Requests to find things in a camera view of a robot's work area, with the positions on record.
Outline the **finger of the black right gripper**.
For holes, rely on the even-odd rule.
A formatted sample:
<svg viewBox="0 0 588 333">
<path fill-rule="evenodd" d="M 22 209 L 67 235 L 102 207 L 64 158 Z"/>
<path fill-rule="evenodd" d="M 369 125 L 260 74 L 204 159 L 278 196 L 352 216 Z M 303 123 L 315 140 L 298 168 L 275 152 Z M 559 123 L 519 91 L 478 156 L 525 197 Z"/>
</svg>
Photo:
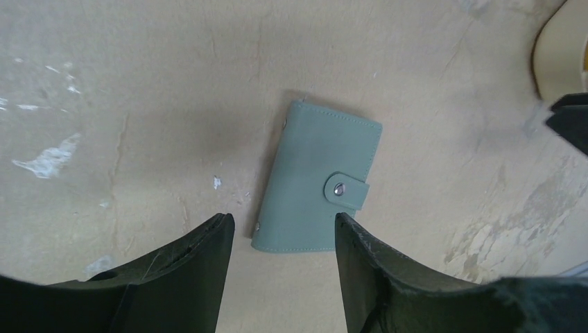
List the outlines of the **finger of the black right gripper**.
<svg viewBox="0 0 588 333">
<path fill-rule="evenodd" d="M 567 94 L 551 106 L 545 124 L 587 155 L 587 93 Z"/>
</svg>

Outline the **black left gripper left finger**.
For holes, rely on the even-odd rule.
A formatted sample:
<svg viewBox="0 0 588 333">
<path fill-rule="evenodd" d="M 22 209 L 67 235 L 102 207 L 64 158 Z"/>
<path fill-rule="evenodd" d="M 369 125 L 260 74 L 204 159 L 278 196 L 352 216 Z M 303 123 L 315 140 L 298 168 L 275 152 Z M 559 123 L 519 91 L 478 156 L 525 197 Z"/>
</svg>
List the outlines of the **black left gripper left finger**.
<svg viewBox="0 0 588 333">
<path fill-rule="evenodd" d="M 2 332 L 214 332 L 235 222 L 216 214 L 157 250 L 86 281 L 1 278 Z"/>
</svg>

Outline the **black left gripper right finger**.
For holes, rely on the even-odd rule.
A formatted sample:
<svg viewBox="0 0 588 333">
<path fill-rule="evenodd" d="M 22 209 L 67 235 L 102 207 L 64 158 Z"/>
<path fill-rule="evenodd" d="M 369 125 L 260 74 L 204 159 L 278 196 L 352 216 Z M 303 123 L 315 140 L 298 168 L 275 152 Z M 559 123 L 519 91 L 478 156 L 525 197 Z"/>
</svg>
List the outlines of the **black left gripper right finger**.
<svg viewBox="0 0 588 333">
<path fill-rule="evenodd" d="M 475 284 L 433 270 L 336 215 L 349 332 L 586 332 L 584 277 L 503 277 Z"/>
</svg>

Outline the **green leather card holder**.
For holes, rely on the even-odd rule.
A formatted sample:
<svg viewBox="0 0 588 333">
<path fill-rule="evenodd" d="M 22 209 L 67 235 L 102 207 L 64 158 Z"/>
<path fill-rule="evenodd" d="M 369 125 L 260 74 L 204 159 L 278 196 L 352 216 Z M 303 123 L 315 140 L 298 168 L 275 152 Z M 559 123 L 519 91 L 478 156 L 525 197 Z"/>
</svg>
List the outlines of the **green leather card holder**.
<svg viewBox="0 0 588 333">
<path fill-rule="evenodd" d="M 363 208 L 381 133 L 376 121 L 292 102 L 251 246 L 267 253 L 333 251 L 336 215 Z"/>
</svg>

